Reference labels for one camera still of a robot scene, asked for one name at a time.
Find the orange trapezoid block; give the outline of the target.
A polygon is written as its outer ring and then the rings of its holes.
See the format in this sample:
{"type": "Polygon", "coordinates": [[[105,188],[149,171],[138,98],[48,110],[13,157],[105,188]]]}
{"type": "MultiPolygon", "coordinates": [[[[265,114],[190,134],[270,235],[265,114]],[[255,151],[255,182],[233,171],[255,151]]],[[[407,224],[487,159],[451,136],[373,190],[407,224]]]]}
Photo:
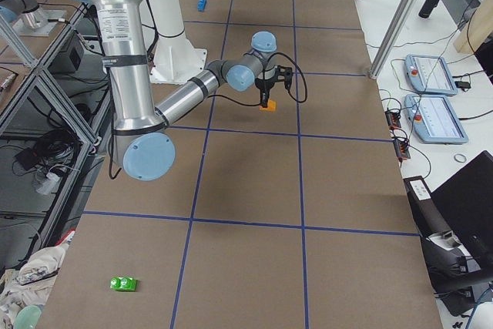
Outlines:
{"type": "Polygon", "coordinates": [[[275,112],[277,110],[277,103],[269,99],[264,105],[259,107],[260,111],[265,111],[265,112],[275,112]]]}

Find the long blue brick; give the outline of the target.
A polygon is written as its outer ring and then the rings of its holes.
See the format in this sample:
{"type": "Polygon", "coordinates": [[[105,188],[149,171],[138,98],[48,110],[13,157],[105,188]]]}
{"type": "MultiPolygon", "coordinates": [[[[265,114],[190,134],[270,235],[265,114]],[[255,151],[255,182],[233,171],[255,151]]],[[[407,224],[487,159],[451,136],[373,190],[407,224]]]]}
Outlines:
{"type": "Polygon", "coordinates": [[[207,0],[198,0],[198,2],[197,2],[197,10],[199,12],[204,12],[205,11],[205,8],[206,8],[206,3],[207,3],[207,0]]]}

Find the far teach pendant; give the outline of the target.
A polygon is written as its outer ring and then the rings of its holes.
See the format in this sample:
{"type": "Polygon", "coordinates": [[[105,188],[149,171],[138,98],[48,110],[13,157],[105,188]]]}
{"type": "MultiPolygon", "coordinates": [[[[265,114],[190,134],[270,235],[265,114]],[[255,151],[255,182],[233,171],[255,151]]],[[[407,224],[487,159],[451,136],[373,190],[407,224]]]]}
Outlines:
{"type": "Polygon", "coordinates": [[[446,96],[458,94],[444,57],[410,54],[405,57],[404,70],[408,82],[416,92],[446,96]]]}

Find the teach pendant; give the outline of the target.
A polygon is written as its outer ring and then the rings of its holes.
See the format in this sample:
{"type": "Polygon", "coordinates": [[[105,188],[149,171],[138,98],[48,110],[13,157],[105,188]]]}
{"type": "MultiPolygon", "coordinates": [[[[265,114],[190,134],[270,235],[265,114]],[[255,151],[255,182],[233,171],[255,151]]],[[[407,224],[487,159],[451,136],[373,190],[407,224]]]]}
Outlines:
{"type": "Polygon", "coordinates": [[[468,135],[447,96],[408,94],[406,116],[419,140],[427,144],[465,144],[468,135]]]}
{"type": "Polygon", "coordinates": [[[444,57],[410,54],[405,57],[404,70],[408,82],[416,92],[446,96],[458,94],[444,57]]]}

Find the near teach pendant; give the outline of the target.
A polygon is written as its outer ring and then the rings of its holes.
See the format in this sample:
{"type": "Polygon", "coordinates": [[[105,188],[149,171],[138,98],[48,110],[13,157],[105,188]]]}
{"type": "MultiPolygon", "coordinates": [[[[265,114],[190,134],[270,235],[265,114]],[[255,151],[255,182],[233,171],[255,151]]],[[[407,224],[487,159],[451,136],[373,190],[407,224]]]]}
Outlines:
{"type": "Polygon", "coordinates": [[[406,116],[419,140],[427,144],[465,144],[468,135],[447,96],[408,94],[406,116]]]}

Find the black laptop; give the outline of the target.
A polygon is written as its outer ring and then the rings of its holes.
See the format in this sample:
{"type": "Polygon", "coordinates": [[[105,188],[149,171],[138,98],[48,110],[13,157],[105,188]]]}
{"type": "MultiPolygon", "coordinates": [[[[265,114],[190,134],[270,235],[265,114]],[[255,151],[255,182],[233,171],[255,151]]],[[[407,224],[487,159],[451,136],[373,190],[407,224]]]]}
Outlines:
{"type": "Polygon", "coordinates": [[[492,299],[492,155],[479,153],[436,190],[404,179],[435,294],[458,316],[492,299]]]}

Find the green brick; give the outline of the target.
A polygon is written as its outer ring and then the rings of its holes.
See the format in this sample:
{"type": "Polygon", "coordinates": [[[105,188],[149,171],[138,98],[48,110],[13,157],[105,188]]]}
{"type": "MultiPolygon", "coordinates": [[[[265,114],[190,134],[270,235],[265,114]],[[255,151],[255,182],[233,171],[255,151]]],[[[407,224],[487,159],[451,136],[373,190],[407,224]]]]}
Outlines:
{"type": "Polygon", "coordinates": [[[116,276],[112,277],[109,282],[109,287],[115,291],[135,292],[138,280],[134,277],[116,276]]]}

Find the crumpled patterned cloth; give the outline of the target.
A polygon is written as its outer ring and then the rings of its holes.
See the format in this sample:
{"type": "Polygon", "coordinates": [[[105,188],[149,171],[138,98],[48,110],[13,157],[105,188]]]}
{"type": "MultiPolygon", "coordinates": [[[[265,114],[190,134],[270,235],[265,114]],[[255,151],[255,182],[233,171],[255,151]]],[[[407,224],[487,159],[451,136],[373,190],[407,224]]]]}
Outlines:
{"type": "Polygon", "coordinates": [[[68,247],[46,247],[35,252],[1,292],[1,328],[13,328],[21,309],[44,307],[68,247]]]}

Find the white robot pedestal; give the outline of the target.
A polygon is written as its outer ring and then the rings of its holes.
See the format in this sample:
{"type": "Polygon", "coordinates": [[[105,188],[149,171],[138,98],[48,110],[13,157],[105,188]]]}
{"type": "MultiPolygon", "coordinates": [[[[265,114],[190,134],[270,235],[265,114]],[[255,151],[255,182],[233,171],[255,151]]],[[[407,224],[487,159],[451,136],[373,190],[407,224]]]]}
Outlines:
{"type": "Polygon", "coordinates": [[[203,71],[207,51],[194,48],[186,36],[179,0],[149,0],[158,41],[151,82],[182,85],[203,71]]]}

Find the aluminium frame post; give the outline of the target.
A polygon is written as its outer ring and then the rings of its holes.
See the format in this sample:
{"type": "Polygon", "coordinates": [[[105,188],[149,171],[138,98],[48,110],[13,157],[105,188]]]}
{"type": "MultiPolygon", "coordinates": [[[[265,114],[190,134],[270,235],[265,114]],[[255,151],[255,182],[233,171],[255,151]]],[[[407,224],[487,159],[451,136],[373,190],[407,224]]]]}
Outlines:
{"type": "Polygon", "coordinates": [[[382,40],[380,48],[371,64],[368,75],[371,79],[377,79],[393,49],[398,36],[407,20],[407,17],[417,0],[401,0],[389,28],[382,40]]]}

